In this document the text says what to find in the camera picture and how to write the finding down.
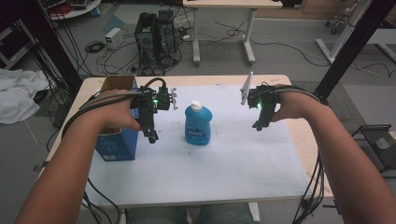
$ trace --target blue box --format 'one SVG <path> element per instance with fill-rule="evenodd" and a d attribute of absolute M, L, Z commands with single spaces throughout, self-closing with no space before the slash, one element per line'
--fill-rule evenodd
<path fill-rule="evenodd" d="M 131 90 L 136 87 L 134 76 L 109 76 L 101 90 Z M 131 109 L 131 115 L 137 119 L 137 109 Z M 95 149 L 104 161 L 133 161 L 137 134 L 129 129 L 105 128 L 99 133 Z"/>

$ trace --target hand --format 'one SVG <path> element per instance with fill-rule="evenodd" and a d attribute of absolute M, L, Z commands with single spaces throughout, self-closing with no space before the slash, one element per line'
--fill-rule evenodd
<path fill-rule="evenodd" d="M 103 91 L 99 94 L 99 96 L 115 94 L 115 93 L 125 93 L 129 92 L 127 90 L 112 90 L 112 91 Z M 122 96 L 115 96 L 112 98 L 105 99 L 104 101 L 114 100 L 120 98 Z M 140 130 L 139 123 L 132 117 L 130 112 L 130 105 L 132 102 L 132 97 L 128 100 L 124 100 L 121 102 L 117 102 L 111 105 L 101 106 L 90 111 L 87 114 L 90 114 L 90 117 L 97 117 L 96 120 L 102 123 L 102 127 L 105 128 L 129 128 L 135 131 Z"/>
<path fill-rule="evenodd" d="M 310 96 L 299 92 L 279 94 L 280 109 L 274 114 L 272 122 L 282 119 L 307 119 L 312 112 L 324 106 Z"/>

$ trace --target gray floor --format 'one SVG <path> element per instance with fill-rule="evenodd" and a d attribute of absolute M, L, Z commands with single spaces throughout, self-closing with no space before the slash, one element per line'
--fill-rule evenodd
<path fill-rule="evenodd" d="M 127 7 L 130 11 L 127 10 L 128 13 L 125 13 L 124 9 Z M 101 9 L 102 15 L 99 18 L 86 14 L 67 21 L 83 55 L 85 55 L 85 52 L 83 52 L 85 45 L 94 40 L 104 42 L 104 35 L 110 28 L 115 25 L 121 26 L 128 29 L 129 34 L 131 34 L 134 31 L 134 24 L 128 22 L 134 20 L 131 18 L 135 18 L 136 13 L 158 10 L 158 8 L 150 9 L 149 6 L 131 7 L 131 5 L 112 6 L 109 4 L 102 6 Z M 177 22 L 183 20 L 183 18 L 177 18 Z M 224 23 L 233 25 L 233 21 L 224 21 Z M 327 64 L 328 62 L 323 58 L 315 39 L 323 39 L 331 48 L 338 35 L 331 35 L 330 28 L 324 27 L 323 24 L 324 21 L 257 19 L 252 38 L 260 43 L 276 43 L 275 39 L 277 39 L 288 45 L 298 46 L 317 55 L 306 54 L 310 61 Z M 64 21 L 62 21 L 58 30 L 64 36 L 62 25 L 65 25 Z M 228 30 L 229 28 L 224 26 L 207 22 L 203 27 L 200 27 L 200 34 L 202 34 L 202 39 L 213 39 L 210 36 L 227 36 Z M 200 67 L 195 67 L 191 63 L 191 45 L 183 44 L 182 51 L 185 60 L 182 60 L 175 69 L 166 75 L 241 75 L 253 71 L 255 74 L 283 74 L 287 75 L 290 80 L 319 81 L 329 68 L 329 66 L 312 65 L 296 49 L 275 44 L 263 46 L 253 44 L 257 62 L 249 65 L 243 46 L 240 44 L 241 34 L 222 42 L 204 42 L 201 48 L 203 59 Z M 127 41 L 133 42 L 134 39 L 128 38 Z M 135 45 L 125 47 L 114 55 L 107 64 L 123 66 L 132 59 L 136 51 Z M 95 65 L 95 61 L 102 54 L 101 51 L 97 54 L 88 55 L 86 64 L 93 74 L 102 75 Z M 372 63 L 384 63 L 390 71 L 396 68 L 396 64 L 374 45 L 367 45 L 355 62 L 359 67 Z M 28 55 L 14 67 L 14 69 L 19 68 L 38 70 L 38 67 Z M 394 101 L 396 72 L 389 78 L 386 69 L 380 65 L 369 67 L 367 70 L 371 72 L 350 67 L 340 82 L 346 88 L 366 123 L 389 123 L 396 127 L 396 101 Z M 35 165 L 40 165 L 47 158 L 47 141 L 55 131 L 56 129 L 51 126 L 49 119 L 42 117 L 31 117 L 26 121 L 12 125 L 0 124 L 0 223 L 13 223 L 24 198 L 37 178 L 38 173 L 34 172 L 33 169 Z M 322 204 L 333 204 L 333 201 L 332 199 L 326 199 Z M 262 223 L 291 223 L 297 205 L 297 200 L 260 202 Z M 197 208 L 191 208 L 193 217 L 196 216 L 198 210 Z M 81 213 L 79 222 L 93 223 L 93 219 L 87 213 Z M 320 206 L 314 216 L 309 217 L 305 223 L 343 222 L 335 209 Z"/>

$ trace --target white cloth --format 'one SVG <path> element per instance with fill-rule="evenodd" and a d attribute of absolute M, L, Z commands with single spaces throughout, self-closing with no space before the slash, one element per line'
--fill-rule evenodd
<path fill-rule="evenodd" d="M 31 117 L 39 108 L 33 100 L 49 85 L 43 72 L 0 69 L 0 123 L 12 124 Z"/>

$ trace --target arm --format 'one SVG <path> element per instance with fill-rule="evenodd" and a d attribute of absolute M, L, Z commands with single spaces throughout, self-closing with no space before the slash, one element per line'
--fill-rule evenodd
<path fill-rule="evenodd" d="M 332 110 L 309 96 L 284 92 L 273 121 L 306 119 L 345 223 L 394 223 L 396 200 L 376 167 Z"/>
<path fill-rule="evenodd" d="M 16 223 L 76 223 L 99 132 L 105 127 L 140 128 L 130 115 L 130 104 L 125 100 L 96 108 L 70 125 Z"/>

